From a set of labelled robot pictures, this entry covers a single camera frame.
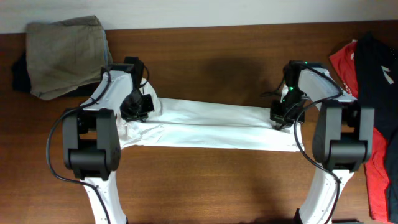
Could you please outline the white printed t-shirt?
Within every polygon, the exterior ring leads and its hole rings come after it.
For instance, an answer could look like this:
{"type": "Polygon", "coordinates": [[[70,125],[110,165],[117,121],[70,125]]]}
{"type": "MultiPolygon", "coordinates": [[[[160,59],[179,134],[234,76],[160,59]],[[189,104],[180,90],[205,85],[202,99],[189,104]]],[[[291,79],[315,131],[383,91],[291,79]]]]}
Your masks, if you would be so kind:
{"type": "Polygon", "coordinates": [[[297,152],[300,130],[276,130],[268,108],[159,98],[150,84],[154,111],[146,122],[116,119],[122,148],[138,146],[203,147],[297,152]]]}

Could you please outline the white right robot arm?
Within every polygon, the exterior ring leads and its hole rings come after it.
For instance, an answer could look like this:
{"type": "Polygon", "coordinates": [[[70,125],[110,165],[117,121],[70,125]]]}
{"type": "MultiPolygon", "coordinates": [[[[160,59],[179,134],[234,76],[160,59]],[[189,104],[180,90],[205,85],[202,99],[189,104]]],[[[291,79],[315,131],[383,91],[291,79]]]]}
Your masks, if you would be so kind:
{"type": "Polygon", "coordinates": [[[309,157],[298,142],[304,158],[315,166],[308,196],[295,212],[294,222],[331,223],[339,197],[350,178],[371,157],[374,108],[361,105],[319,63],[291,60],[283,68],[283,79],[273,101],[270,119],[276,129],[291,127],[299,141],[298,126],[310,108],[319,110],[309,157]]]}

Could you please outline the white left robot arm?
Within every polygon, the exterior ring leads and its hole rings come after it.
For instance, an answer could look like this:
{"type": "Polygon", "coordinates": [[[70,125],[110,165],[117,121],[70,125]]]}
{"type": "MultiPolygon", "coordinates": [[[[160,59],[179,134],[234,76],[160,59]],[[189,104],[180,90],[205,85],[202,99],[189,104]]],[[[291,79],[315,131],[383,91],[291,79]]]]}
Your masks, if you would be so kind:
{"type": "Polygon", "coordinates": [[[139,58],[126,57],[101,71],[101,83],[90,98],[63,118],[63,160],[85,188],[96,223],[127,223],[116,185],[121,160],[116,120],[143,123],[154,104],[141,91],[148,69],[139,58]]]}

